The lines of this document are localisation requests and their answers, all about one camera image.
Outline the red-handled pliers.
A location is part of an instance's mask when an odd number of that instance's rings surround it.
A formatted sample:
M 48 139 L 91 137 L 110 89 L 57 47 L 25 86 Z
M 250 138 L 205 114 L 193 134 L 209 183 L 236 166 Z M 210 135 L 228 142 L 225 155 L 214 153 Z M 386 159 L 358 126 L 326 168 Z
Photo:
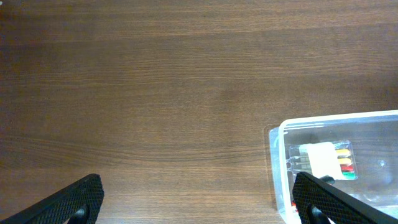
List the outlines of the red-handled pliers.
M 328 183 L 328 184 L 330 184 L 330 185 L 333 185 L 333 184 L 335 183 L 334 178 L 333 178 L 333 177 L 330 177 L 329 175 L 326 175 L 326 176 L 324 176 L 324 177 L 319 177 L 319 179 L 322 180 L 322 181 L 324 181 L 324 182 L 326 182 L 326 183 Z M 297 204 L 295 203 L 294 200 L 291 201 L 291 206 L 292 206 L 292 208 L 295 210 L 295 212 L 298 212 Z

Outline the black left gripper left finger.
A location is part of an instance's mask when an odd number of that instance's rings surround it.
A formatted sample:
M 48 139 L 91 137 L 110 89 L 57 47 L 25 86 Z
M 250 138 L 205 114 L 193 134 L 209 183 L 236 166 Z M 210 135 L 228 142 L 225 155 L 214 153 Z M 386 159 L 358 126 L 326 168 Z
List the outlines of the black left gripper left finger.
M 89 174 L 32 206 L 4 219 L 1 223 L 95 224 L 104 199 L 98 174 Z

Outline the clear plastic container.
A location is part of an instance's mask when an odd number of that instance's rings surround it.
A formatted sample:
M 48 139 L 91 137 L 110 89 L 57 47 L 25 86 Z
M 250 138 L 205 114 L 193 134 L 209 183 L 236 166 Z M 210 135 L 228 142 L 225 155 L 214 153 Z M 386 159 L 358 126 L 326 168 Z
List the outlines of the clear plastic container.
M 396 110 L 288 119 L 264 134 L 286 223 L 300 223 L 293 196 L 299 172 L 330 176 L 337 189 L 397 217 Z

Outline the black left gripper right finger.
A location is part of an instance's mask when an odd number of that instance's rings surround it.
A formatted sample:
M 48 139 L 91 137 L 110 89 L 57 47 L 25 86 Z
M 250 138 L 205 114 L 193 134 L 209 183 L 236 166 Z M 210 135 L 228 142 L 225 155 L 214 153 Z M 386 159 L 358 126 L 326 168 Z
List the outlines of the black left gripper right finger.
M 292 192 L 302 223 L 397 223 L 396 218 L 335 188 L 330 180 L 297 174 Z

